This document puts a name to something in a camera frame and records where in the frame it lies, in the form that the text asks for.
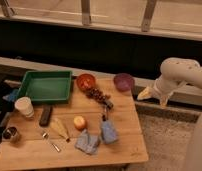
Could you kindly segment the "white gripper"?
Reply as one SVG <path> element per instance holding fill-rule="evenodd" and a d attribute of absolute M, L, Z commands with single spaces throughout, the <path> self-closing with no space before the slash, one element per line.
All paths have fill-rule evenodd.
<path fill-rule="evenodd" d="M 169 98 L 172 96 L 174 90 L 176 89 L 176 83 L 174 81 L 168 80 L 163 76 L 160 76 L 154 81 L 153 90 L 154 96 L 160 99 L 161 108 L 167 106 Z M 151 87 L 146 87 L 142 90 L 138 96 L 138 100 L 149 99 L 152 97 L 153 91 Z"/>

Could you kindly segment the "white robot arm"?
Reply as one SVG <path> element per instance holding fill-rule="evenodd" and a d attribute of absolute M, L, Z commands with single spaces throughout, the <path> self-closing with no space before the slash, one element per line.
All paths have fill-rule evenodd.
<path fill-rule="evenodd" d="M 138 100 L 155 98 L 159 100 L 160 106 L 165 108 L 168 100 L 177 89 L 191 84 L 200 90 L 201 98 L 195 95 L 186 95 L 184 100 L 202 105 L 202 66 L 198 61 L 170 57 L 162 62 L 160 72 L 161 75 L 154 83 L 138 94 Z M 202 171 L 202 112 L 188 144 L 181 171 Z"/>

